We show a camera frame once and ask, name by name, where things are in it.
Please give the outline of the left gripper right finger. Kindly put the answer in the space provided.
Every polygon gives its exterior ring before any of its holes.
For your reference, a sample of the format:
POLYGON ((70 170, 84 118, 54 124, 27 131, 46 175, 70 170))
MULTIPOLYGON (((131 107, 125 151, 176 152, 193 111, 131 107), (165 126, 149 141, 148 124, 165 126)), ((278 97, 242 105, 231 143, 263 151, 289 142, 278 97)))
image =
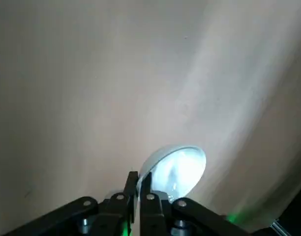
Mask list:
POLYGON ((151 190, 148 173, 140 189, 141 236, 247 236, 245 230, 230 223, 190 198, 172 203, 151 190))

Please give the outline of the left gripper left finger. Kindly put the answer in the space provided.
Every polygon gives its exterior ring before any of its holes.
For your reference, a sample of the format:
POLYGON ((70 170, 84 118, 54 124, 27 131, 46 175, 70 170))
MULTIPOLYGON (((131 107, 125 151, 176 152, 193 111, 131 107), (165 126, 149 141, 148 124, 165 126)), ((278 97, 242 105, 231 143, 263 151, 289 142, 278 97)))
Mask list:
POLYGON ((130 233, 137 195, 137 171, 123 190, 98 202, 84 196, 6 233, 8 236, 121 236, 130 233))

